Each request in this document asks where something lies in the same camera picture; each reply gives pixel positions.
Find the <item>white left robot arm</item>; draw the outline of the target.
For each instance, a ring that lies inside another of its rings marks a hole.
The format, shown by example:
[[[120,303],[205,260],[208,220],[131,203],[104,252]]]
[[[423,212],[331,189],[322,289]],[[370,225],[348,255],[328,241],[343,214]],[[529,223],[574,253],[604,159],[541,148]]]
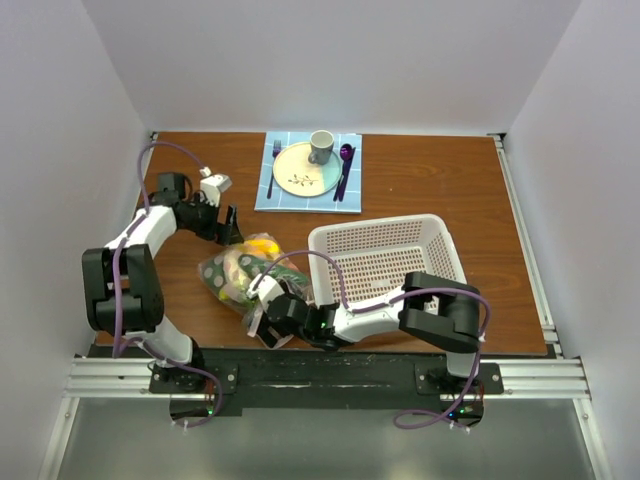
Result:
[[[183,392],[212,386],[197,342],[182,333],[165,313],[164,296],[154,259],[166,240],[179,230],[228,246],[242,241],[237,209],[220,220],[220,197],[228,176],[200,171],[199,187],[180,173],[163,173],[156,191],[143,194],[132,222],[102,248],[86,250],[81,259],[88,323],[113,338],[112,355],[119,358],[137,346],[153,360],[163,382]]]

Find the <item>green fake cucumber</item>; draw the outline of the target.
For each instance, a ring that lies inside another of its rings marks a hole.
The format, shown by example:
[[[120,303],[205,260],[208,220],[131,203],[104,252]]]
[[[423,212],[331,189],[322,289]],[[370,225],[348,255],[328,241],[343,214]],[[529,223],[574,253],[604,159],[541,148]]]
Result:
[[[268,269],[273,261],[242,254],[238,263],[240,269],[248,277],[248,285],[250,285],[256,277],[261,276]],[[306,288],[310,285],[309,278],[288,260],[277,263],[267,272],[267,276],[273,277],[276,281],[286,281],[299,288]]]

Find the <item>clear polka dot zip bag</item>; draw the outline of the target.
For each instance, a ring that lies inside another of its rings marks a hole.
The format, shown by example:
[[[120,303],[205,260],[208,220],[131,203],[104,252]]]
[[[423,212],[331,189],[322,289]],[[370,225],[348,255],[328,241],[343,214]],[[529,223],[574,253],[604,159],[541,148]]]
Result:
[[[198,274],[206,287],[220,302],[242,316],[246,334],[261,341],[269,349],[278,349],[293,335],[284,328],[273,326],[262,318],[264,309],[257,299],[247,296],[251,282],[270,265],[275,267],[269,275],[285,283],[289,291],[312,299],[311,281],[289,259],[276,262],[282,255],[280,244],[267,234],[248,236],[244,242],[231,245],[198,265]]]

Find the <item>yellow fake banana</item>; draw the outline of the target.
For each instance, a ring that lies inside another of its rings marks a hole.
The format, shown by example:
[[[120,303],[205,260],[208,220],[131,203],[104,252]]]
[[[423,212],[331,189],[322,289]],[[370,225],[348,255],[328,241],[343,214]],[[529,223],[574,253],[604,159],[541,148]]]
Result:
[[[283,253],[275,240],[263,237],[245,240],[237,249],[242,254],[267,260],[275,260]]]

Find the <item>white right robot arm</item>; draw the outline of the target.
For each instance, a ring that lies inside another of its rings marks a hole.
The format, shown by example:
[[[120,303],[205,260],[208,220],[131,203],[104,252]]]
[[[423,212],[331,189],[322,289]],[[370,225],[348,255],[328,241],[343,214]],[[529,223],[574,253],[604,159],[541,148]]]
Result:
[[[263,318],[271,326],[325,351],[336,351],[375,335],[402,331],[446,354],[445,379],[459,393],[481,380],[479,358],[487,322],[488,302],[477,288],[430,275],[410,272],[389,293],[348,307],[313,306],[282,282],[263,274],[250,284]]]

